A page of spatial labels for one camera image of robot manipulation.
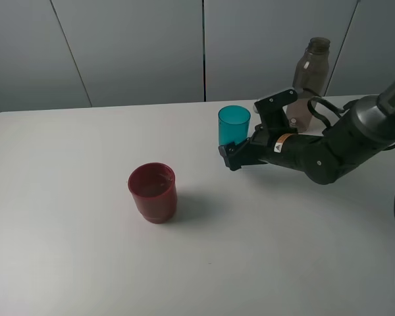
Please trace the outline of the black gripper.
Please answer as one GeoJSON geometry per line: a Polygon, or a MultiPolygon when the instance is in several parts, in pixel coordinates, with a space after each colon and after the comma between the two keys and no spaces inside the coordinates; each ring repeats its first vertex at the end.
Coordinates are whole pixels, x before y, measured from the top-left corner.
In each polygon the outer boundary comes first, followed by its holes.
{"type": "Polygon", "coordinates": [[[251,138],[239,144],[231,142],[218,147],[225,166],[237,171],[245,166],[272,164],[295,171],[303,171],[303,151],[319,141],[318,136],[283,133],[268,139],[262,124],[255,127],[251,138]]]}

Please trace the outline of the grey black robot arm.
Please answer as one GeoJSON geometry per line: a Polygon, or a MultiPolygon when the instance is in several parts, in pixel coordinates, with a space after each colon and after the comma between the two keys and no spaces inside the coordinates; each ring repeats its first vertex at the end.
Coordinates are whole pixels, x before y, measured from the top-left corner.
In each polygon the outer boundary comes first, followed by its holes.
{"type": "Polygon", "coordinates": [[[219,146],[226,167],[272,164],[304,172],[326,185],[381,151],[395,148],[395,81],[379,95],[368,95],[343,106],[314,95],[309,112],[324,125],[320,136],[292,128],[283,108],[297,101],[292,88],[255,102],[261,122],[251,137],[219,146]]]}

